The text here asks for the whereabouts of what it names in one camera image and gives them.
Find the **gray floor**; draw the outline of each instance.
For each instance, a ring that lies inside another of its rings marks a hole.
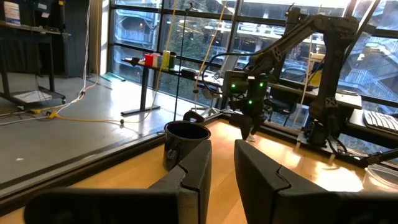
[[[9,83],[11,91],[35,90],[33,75],[10,74]],[[39,78],[39,83],[48,87],[47,78]],[[129,82],[110,83],[102,78],[99,83],[101,85],[88,90],[83,100],[64,109],[61,115],[68,118],[120,120],[121,111],[139,107],[141,86]],[[82,84],[81,78],[55,80],[56,91],[66,95],[68,102],[76,98]],[[148,90],[147,106],[152,104],[153,96],[154,92]],[[174,102],[175,98],[158,93],[155,103],[162,108],[154,110],[145,121],[125,124],[124,128],[118,124],[59,119],[0,126],[0,184],[125,139],[134,140],[163,130],[164,125],[174,118]],[[53,100],[51,104],[60,104],[60,100]],[[177,119],[182,119],[182,115],[192,106],[192,103],[179,100]],[[0,114],[15,110],[15,105],[0,98]],[[138,121],[144,115],[130,116],[125,120]],[[2,119],[0,123],[18,119]]]

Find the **desk leg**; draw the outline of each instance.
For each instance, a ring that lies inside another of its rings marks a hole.
[[[6,53],[5,53],[3,44],[0,43],[0,72],[1,72],[1,81],[2,81],[2,89],[3,94],[5,96],[10,96],[10,87],[8,85],[8,74],[7,74],[7,63],[6,63]]]
[[[121,112],[122,116],[133,115],[136,113],[141,113],[145,111],[150,111],[150,107],[145,107],[147,101],[147,89],[148,89],[148,79],[149,79],[149,69],[144,67],[144,72],[142,73],[142,82],[141,82],[141,102],[138,110],[129,110]],[[152,110],[160,109],[160,106],[154,105]]]
[[[55,84],[54,84],[54,58],[52,54],[52,38],[50,37],[50,91],[55,91]]]
[[[226,105],[228,103],[228,97],[223,96],[221,99],[221,106],[219,107],[220,110],[226,109]]]

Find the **metal pole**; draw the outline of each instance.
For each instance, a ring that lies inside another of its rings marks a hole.
[[[180,89],[181,62],[182,62],[182,50],[183,50],[183,46],[184,46],[185,22],[187,21],[188,12],[189,12],[189,10],[191,10],[192,7],[193,7],[193,5],[192,5],[192,3],[190,3],[190,7],[185,9],[184,25],[182,27],[182,40],[181,40],[181,50],[180,50],[180,66],[178,68],[177,92],[175,94],[174,121],[175,121],[175,117],[177,115],[178,92],[179,92],[179,89]]]

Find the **wooden table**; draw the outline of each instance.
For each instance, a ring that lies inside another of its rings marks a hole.
[[[207,126],[213,148],[211,190],[207,223],[246,223],[234,170],[234,141],[241,138],[238,128],[218,120]],[[279,139],[259,134],[253,146],[302,177],[327,190],[357,192],[363,189],[365,171],[345,162],[298,149]],[[108,170],[89,177],[73,187],[89,188],[148,188],[167,171],[162,166],[164,146],[159,146]],[[0,218],[0,224],[20,224],[23,210]]]

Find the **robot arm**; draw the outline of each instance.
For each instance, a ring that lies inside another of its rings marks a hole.
[[[231,99],[231,108],[240,109],[243,113],[243,117],[236,116],[233,119],[241,127],[243,138],[246,139],[249,135],[248,129],[254,134],[265,121],[263,107],[266,88],[263,87],[268,80],[268,74],[287,52],[314,32],[323,33],[326,55],[319,94],[311,104],[310,116],[318,120],[327,132],[336,131],[338,125],[331,118],[337,111],[335,93],[345,49],[354,40],[357,30],[358,22],[354,17],[308,16],[271,46],[256,52],[243,72],[227,72],[226,81],[229,83],[224,92]],[[246,96],[234,100],[237,95],[242,94]]]

